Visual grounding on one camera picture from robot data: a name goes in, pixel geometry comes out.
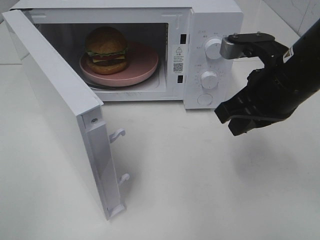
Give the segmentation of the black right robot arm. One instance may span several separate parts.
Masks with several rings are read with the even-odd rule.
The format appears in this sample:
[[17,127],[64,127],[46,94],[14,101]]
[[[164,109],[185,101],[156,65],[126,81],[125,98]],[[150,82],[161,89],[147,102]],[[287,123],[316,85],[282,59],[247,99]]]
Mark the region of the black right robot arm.
[[318,21],[291,47],[267,33],[234,33],[222,39],[220,55],[226,60],[258,57],[264,64],[214,111],[234,136],[286,120],[320,89]]

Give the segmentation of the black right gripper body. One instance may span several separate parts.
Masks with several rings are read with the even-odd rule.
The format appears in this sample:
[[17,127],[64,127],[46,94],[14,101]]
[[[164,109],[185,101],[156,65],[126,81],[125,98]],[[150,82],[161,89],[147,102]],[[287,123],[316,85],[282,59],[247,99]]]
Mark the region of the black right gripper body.
[[245,118],[276,123],[289,118],[299,105],[300,74],[294,69],[256,69],[247,78]]

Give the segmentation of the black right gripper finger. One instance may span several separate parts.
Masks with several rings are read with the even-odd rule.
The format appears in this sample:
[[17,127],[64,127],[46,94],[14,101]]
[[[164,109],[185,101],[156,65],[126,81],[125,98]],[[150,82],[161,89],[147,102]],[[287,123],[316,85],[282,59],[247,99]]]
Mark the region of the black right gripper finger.
[[235,118],[248,119],[252,116],[247,87],[241,89],[229,100],[221,102],[214,112],[221,123]]
[[250,130],[263,128],[273,123],[272,117],[252,114],[229,114],[228,128],[234,136],[247,133]]

